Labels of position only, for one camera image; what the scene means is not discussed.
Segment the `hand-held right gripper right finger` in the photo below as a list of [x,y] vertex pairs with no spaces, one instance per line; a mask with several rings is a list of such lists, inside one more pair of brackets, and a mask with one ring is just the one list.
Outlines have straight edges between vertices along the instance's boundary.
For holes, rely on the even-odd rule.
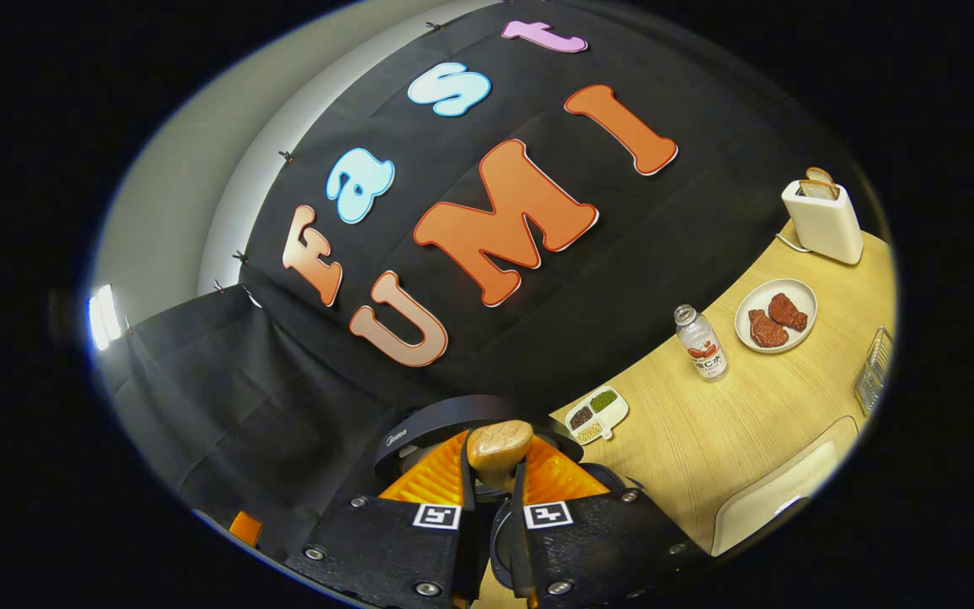
[[639,606],[711,567],[641,483],[605,466],[533,438],[515,475],[511,589],[531,606]]

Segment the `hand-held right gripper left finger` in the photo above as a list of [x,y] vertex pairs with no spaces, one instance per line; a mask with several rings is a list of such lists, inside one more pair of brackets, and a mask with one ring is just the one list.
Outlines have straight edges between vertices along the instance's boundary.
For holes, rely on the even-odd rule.
[[478,597],[474,475],[461,431],[381,494],[340,498],[284,562],[358,606],[468,606]]

